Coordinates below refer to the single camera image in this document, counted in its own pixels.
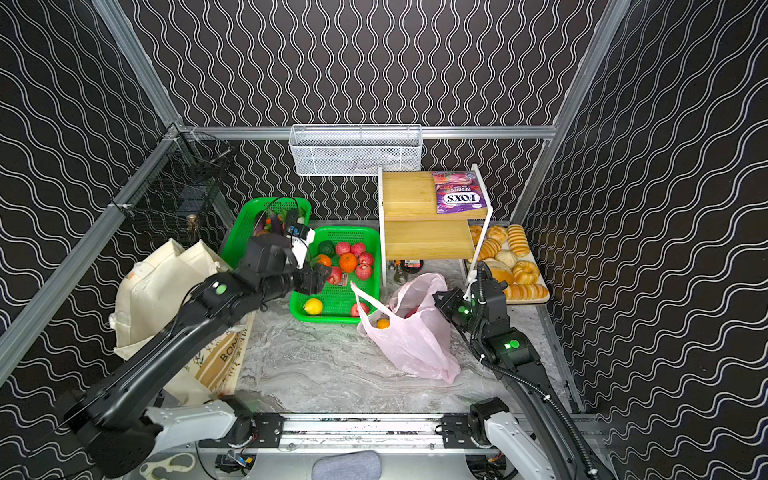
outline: wooden shelf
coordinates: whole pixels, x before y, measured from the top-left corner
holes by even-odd
[[[482,220],[488,215],[487,208],[457,214],[438,214],[432,172],[384,172],[382,177],[384,221],[464,220],[466,223],[467,220]]]
[[[420,222],[385,220],[386,259],[471,259],[475,247],[467,220],[443,220],[447,216]]]

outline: yellow lemon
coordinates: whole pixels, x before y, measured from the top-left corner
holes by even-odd
[[[323,311],[323,302],[317,298],[310,298],[304,303],[304,311],[310,315],[319,315]]]

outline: green basket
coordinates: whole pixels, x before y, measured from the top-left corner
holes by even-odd
[[[256,215],[263,211],[266,206],[276,198],[278,197],[254,198],[240,209],[240,213],[237,215],[237,220],[235,220],[235,224],[232,226],[230,235],[227,238],[227,243],[221,250],[221,258],[223,258],[232,268],[235,268],[237,264],[240,263],[240,259],[243,258],[243,255],[245,255],[245,246],[248,243],[248,239],[253,236],[253,225],[256,224]],[[290,209],[295,208],[297,204],[300,209],[306,211],[305,220],[309,223],[312,206],[309,201],[303,198],[282,197],[272,204],[270,209]]]
[[[334,244],[338,242],[350,242],[352,245],[363,242],[368,251],[373,255],[373,275],[368,280],[360,280],[354,272],[348,273],[347,286],[326,284],[320,295],[312,295],[314,298],[323,302],[323,312],[316,316],[307,315],[304,312],[304,303],[310,296],[302,293],[293,292],[290,297],[290,312],[302,322],[313,323],[358,323],[360,318],[349,316],[352,305],[355,304],[355,293],[349,287],[349,283],[355,284],[365,293],[373,298],[379,298],[379,283],[381,280],[381,237],[379,232],[368,227],[320,227],[315,230],[315,240],[310,245],[308,258],[317,255],[317,247],[323,240],[331,240]],[[334,266],[339,266],[339,257],[334,256],[331,259]]]

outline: apple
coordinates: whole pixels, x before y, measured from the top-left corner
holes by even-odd
[[[352,249],[352,245],[349,242],[338,242],[336,244],[336,255],[341,257],[344,253],[348,253]]]
[[[370,309],[370,308],[368,308],[368,306],[367,306],[365,303],[360,303],[360,305],[362,305],[362,309],[363,309],[363,310],[364,310],[366,313],[369,313],[369,312],[371,311],[371,309]],[[357,303],[355,303],[354,305],[352,305],[352,309],[349,311],[349,316],[360,316],[360,312],[359,312],[359,311],[358,311],[358,309],[357,309]]]
[[[370,265],[361,263],[355,268],[355,275],[361,280],[368,280],[373,275],[373,268]]]
[[[362,252],[366,251],[366,250],[368,250],[368,249],[366,249],[366,245],[363,242],[360,242],[360,243],[355,243],[354,245],[352,245],[352,250],[351,251],[352,251],[352,254],[355,257],[359,257],[360,254]]]
[[[330,283],[331,285],[338,285],[338,284],[340,284],[341,283],[342,274],[343,273],[342,273],[342,271],[341,271],[341,269],[339,267],[332,266],[331,267],[331,276],[329,276],[328,280],[327,280],[328,283]]]
[[[373,265],[373,255],[370,252],[362,252],[357,257],[357,263],[364,263],[365,265]]]

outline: wire basket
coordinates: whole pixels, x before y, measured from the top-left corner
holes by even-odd
[[[422,169],[421,125],[293,125],[288,140],[296,173],[375,177]]]
[[[153,243],[174,238],[189,247],[202,240],[218,248],[224,228],[213,212],[213,199],[227,173],[233,148],[210,135],[185,133],[165,162],[140,187],[132,205],[119,206],[132,230]]]

